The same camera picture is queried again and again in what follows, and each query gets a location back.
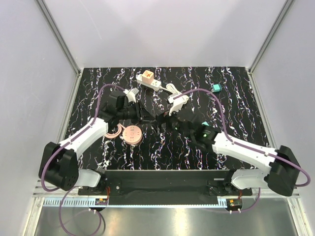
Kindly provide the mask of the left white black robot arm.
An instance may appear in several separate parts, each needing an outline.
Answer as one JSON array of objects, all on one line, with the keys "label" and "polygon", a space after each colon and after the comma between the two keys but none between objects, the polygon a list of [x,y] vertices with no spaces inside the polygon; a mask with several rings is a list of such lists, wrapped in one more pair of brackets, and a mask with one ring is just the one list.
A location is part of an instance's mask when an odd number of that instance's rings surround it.
[{"label": "left white black robot arm", "polygon": [[96,106],[96,116],[73,135],[59,143],[49,142],[43,152],[39,178],[47,191],[74,187],[89,187],[100,195],[106,190],[106,177],[102,171],[80,169],[78,158],[98,139],[114,139],[123,135],[125,142],[135,145],[141,141],[142,132],[136,125],[123,126],[122,120],[152,121],[154,118],[136,99],[138,89],[113,91],[108,102]]}]

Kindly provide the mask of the white power strip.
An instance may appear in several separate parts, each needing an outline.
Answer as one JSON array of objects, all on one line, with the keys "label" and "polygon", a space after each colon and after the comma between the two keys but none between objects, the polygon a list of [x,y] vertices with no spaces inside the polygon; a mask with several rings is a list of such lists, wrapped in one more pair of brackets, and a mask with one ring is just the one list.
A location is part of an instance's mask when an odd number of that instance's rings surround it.
[{"label": "white power strip", "polygon": [[139,83],[145,87],[151,88],[155,91],[159,90],[161,87],[161,81],[158,81],[154,78],[153,72],[150,72],[147,74],[145,74],[145,73],[140,74],[140,75],[136,76],[136,80],[137,80],[137,83]]}]

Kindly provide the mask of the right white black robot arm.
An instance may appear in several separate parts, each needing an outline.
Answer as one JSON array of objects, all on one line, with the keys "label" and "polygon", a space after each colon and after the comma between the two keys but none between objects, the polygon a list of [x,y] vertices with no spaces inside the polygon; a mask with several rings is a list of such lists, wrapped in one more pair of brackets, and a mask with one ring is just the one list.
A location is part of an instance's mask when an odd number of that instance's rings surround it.
[{"label": "right white black robot arm", "polygon": [[252,170],[231,170],[222,183],[227,194],[234,195],[246,188],[269,188],[282,196],[292,195],[301,170],[289,147],[274,149],[226,136],[223,131],[200,123],[196,116],[187,119],[164,112],[156,116],[156,121],[158,129],[165,124],[168,132],[178,132],[202,151],[230,156],[255,166]]}]

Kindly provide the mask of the pink round power socket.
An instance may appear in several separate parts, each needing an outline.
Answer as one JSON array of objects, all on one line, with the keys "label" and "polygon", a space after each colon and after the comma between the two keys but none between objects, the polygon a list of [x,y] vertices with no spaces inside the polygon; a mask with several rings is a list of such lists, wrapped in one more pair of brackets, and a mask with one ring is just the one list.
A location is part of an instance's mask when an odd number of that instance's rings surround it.
[{"label": "pink round power socket", "polygon": [[129,145],[137,145],[142,140],[142,130],[136,125],[127,126],[123,130],[123,139]]}]

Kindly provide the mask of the pink cube plug adapter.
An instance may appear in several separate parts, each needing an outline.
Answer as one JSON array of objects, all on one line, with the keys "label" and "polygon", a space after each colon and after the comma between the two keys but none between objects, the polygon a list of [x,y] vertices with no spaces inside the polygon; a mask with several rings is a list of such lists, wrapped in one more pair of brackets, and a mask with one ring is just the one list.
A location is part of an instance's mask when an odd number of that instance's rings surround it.
[{"label": "pink cube plug adapter", "polygon": [[154,73],[149,70],[145,70],[141,75],[141,78],[145,84],[150,85],[154,81]]}]

